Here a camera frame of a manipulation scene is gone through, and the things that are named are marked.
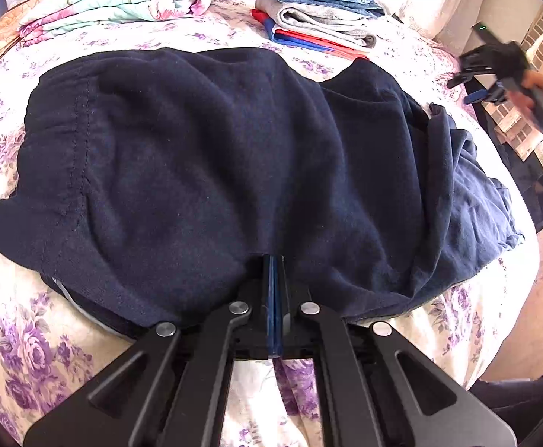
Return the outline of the navy blue pants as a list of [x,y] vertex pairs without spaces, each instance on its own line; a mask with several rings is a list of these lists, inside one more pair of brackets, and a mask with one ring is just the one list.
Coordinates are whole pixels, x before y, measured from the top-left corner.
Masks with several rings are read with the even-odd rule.
[[363,58],[317,83],[263,48],[90,54],[24,122],[0,253],[129,336],[205,316],[263,254],[358,320],[523,238],[471,135]]

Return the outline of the folded grey garment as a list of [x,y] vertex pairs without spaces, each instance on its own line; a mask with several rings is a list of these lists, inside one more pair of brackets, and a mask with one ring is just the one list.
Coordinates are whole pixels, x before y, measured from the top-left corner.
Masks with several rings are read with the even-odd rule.
[[374,19],[350,10],[277,0],[256,0],[255,8],[266,13],[283,30],[320,37],[358,50],[370,50],[376,44]]

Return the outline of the purple floral bed sheet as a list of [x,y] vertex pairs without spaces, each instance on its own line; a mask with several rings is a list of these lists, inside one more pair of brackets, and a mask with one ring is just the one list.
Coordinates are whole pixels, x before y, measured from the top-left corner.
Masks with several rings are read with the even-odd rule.
[[[264,47],[302,75],[321,81],[347,67],[340,58],[272,44],[254,21],[255,0],[216,0],[197,18],[160,23],[95,25],[32,47],[16,44],[0,59],[0,199],[17,184],[23,121],[39,77],[94,51],[177,47]],[[462,110],[461,91],[445,90],[454,60],[423,37],[389,20],[379,27],[373,61],[423,106],[443,104],[473,135],[480,165],[511,190],[511,177],[485,132]],[[514,214],[525,240],[475,279],[453,286],[425,306],[389,323],[458,383],[543,374],[543,330],[529,333],[520,359],[520,333],[543,320],[543,230],[535,234],[518,192]],[[37,272],[0,255],[0,423],[17,442],[33,422],[82,386],[130,342],[87,320],[49,289]],[[270,360],[239,364],[222,434],[223,446],[322,446],[311,361],[273,367]]]

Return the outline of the folded red blue garment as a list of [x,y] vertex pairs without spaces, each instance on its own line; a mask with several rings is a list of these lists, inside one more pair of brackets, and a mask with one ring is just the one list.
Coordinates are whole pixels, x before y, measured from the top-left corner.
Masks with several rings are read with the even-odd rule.
[[313,37],[312,35],[302,34],[298,31],[282,29],[267,13],[258,9],[251,9],[250,12],[252,17],[263,26],[268,38],[276,44],[331,54],[331,56],[346,58],[349,61],[356,60],[357,58],[365,58],[367,60],[365,54],[354,50],[354,48],[345,47],[343,44],[336,44],[336,42],[328,41],[322,37]]

